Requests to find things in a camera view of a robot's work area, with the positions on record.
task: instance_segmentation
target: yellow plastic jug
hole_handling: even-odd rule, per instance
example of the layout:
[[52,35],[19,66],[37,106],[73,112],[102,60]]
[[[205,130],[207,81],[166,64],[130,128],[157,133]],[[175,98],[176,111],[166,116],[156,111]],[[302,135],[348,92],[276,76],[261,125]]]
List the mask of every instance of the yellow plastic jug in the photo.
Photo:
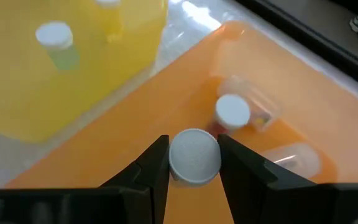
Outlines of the yellow plastic jug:
[[[0,133],[43,141],[74,120],[154,60],[166,15],[167,0],[0,0]],[[35,36],[55,21],[71,29],[70,69]]]

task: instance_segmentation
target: white tabletop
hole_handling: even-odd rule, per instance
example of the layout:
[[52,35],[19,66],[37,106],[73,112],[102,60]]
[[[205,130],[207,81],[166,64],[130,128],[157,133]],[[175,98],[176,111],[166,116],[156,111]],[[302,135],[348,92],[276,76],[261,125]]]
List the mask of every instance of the white tabletop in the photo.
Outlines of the white tabletop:
[[158,56],[153,65],[129,80],[120,89],[106,96],[93,109],[77,118],[46,142],[27,144],[0,136],[0,187],[30,168],[52,149],[114,106],[148,78],[157,74],[203,37],[217,29],[223,22],[230,20],[250,23],[299,59],[332,78],[358,97],[357,82],[240,4],[232,0],[169,0],[167,26],[163,31]]

